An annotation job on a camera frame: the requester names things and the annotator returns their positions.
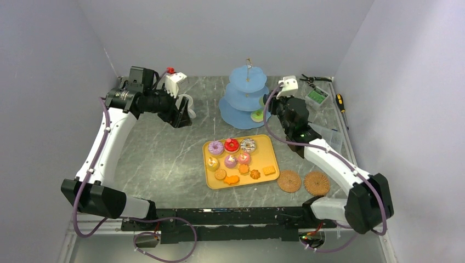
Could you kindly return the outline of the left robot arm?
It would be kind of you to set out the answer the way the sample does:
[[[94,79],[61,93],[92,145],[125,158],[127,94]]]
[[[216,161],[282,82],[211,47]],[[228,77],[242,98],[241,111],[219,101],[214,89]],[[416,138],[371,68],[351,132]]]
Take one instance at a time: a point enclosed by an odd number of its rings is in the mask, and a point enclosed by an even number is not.
[[[124,143],[143,113],[154,113],[173,128],[192,124],[189,100],[178,94],[187,76],[172,68],[159,75],[133,66],[129,75],[119,80],[101,101],[103,118],[88,157],[73,180],[63,181],[61,191],[75,214],[136,218],[143,230],[150,230],[158,221],[154,202],[114,189],[116,167]]]

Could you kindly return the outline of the green frosted donut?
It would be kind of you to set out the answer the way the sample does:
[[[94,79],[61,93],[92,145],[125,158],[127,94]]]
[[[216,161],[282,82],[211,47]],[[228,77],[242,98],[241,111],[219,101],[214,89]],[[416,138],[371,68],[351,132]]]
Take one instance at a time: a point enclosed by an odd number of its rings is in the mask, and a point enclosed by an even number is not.
[[[263,109],[259,109],[259,110],[253,111],[251,113],[250,117],[251,117],[252,121],[254,121],[256,123],[260,123],[260,122],[264,121],[264,119],[266,118],[266,114],[264,113]]]

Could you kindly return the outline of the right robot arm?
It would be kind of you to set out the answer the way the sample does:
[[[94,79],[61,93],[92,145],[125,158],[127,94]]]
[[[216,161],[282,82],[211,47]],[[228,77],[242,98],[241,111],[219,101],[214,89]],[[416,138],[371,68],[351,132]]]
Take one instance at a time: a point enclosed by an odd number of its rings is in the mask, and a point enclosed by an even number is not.
[[[315,195],[309,208],[302,212],[304,224],[316,227],[323,220],[345,222],[359,234],[381,226],[377,234],[385,235],[387,220],[394,214],[387,178],[364,171],[336,152],[309,125],[309,112],[303,99],[270,93],[263,96],[263,102],[264,111],[277,116],[286,137],[269,134],[317,165],[347,195],[346,199]]]

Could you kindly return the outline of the white and blue mug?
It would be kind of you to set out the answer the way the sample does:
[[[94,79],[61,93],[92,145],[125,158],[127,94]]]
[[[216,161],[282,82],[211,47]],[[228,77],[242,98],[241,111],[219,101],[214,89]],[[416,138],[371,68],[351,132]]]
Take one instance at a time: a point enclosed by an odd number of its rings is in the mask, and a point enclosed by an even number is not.
[[[197,115],[196,115],[196,113],[194,111],[194,100],[193,100],[193,98],[188,94],[180,94],[179,99],[181,100],[182,98],[186,98],[188,100],[187,112],[188,112],[189,117],[191,119],[196,118]]]

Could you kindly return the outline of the red frosted donut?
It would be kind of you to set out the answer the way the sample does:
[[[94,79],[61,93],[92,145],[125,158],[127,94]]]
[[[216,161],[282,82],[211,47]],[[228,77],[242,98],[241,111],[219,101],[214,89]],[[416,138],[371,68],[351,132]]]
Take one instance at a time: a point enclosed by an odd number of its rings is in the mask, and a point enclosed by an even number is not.
[[[234,138],[228,138],[224,141],[224,150],[229,153],[236,153],[240,148],[239,142]]]

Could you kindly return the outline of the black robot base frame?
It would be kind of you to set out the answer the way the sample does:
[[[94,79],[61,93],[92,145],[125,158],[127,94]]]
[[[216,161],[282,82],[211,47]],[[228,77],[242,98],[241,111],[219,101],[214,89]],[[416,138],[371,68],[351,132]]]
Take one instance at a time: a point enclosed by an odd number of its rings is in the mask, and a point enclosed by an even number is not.
[[[162,244],[177,244],[257,239],[297,241],[306,232],[336,228],[331,220],[317,219],[303,207],[158,209],[157,217],[160,223],[124,219],[121,230],[157,230]]]

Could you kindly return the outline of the green cupcake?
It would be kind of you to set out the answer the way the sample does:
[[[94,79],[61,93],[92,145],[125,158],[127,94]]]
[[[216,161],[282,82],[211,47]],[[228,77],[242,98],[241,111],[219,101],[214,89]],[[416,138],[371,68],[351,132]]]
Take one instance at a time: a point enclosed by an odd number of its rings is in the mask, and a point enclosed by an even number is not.
[[[266,94],[263,95],[260,99],[259,99],[259,104],[260,106],[263,108],[265,106],[265,103],[266,103]]]

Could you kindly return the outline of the chocolate sprinkled donut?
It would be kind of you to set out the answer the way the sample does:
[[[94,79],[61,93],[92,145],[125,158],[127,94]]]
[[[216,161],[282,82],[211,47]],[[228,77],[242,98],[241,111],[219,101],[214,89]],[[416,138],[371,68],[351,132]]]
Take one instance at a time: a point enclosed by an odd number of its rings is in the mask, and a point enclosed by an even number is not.
[[[256,141],[252,138],[245,138],[240,143],[240,149],[245,153],[253,153],[256,148]]]

